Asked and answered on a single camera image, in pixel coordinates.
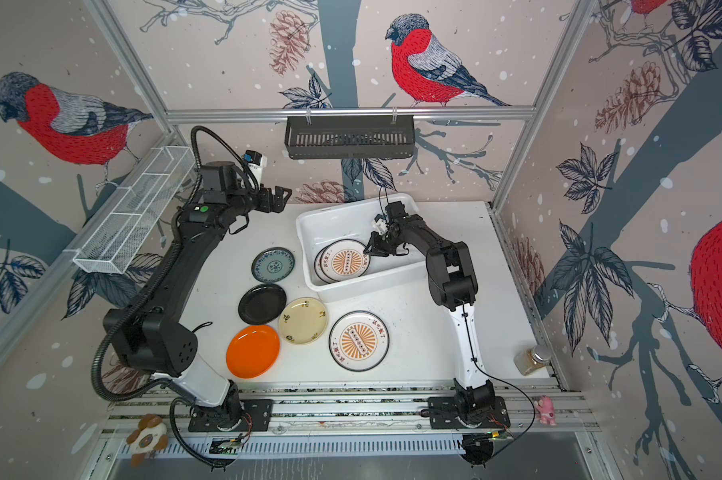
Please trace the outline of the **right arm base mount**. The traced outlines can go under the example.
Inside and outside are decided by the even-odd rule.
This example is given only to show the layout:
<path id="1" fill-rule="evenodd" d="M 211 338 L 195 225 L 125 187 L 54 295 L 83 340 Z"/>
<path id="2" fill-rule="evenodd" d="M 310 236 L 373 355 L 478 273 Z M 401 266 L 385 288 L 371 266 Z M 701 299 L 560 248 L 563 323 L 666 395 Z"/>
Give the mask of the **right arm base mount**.
<path id="1" fill-rule="evenodd" d="M 509 429 L 507 407 L 502 397 L 469 402 L 465 397 L 430 397 L 419 415 L 434 430 Z"/>

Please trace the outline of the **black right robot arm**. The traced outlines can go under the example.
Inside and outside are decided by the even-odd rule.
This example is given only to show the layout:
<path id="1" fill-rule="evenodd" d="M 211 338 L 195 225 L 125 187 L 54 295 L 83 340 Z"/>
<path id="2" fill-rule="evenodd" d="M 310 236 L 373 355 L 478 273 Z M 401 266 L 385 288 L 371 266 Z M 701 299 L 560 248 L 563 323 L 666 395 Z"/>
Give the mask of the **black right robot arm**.
<path id="1" fill-rule="evenodd" d="M 401 256 L 412 246 L 424 256 L 430 295 L 448 312 L 459 349 L 454 398 L 457 415 L 463 423 L 477 425 L 496 407 L 497 400 L 477 341 L 478 282 L 469 247 L 463 241 L 442 237 L 420 215 L 408 213 L 400 201 L 388 204 L 384 211 L 385 230 L 371 233 L 364 253 Z"/>

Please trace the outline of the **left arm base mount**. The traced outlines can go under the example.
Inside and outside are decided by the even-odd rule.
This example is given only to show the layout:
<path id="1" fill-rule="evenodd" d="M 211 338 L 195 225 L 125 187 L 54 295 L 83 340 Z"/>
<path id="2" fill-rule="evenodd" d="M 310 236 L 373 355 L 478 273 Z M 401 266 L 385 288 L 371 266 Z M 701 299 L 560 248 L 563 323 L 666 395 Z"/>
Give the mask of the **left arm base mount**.
<path id="1" fill-rule="evenodd" d="M 231 400 L 217 407 L 194 406 L 188 430 L 193 433 L 265 432 L 274 403 L 269 399 Z"/>

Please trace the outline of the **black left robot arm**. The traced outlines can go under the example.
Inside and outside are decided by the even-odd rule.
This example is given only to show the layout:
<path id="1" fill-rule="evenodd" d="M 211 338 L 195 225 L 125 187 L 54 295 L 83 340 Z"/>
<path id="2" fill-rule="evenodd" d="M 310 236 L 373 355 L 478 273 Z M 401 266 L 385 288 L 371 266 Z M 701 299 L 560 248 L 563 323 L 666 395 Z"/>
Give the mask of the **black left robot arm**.
<path id="1" fill-rule="evenodd" d="M 100 398 L 120 402 L 154 387 L 168 387 L 201 407 L 225 403 L 230 381 L 202 358 L 195 333 L 180 319 L 206 260 L 230 226 L 252 211 L 282 212 L 291 195 L 291 189 L 281 186 L 261 186 L 254 192 L 235 187 L 199 190 L 179 207 L 168 252 L 126 308 L 110 310 L 103 321 L 106 334 L 90 369 L 92 387 Z M 127 393 L 109 390 L 102 379 L 108 349 L 127 367 L 153 375 L 153 380 Z"/>

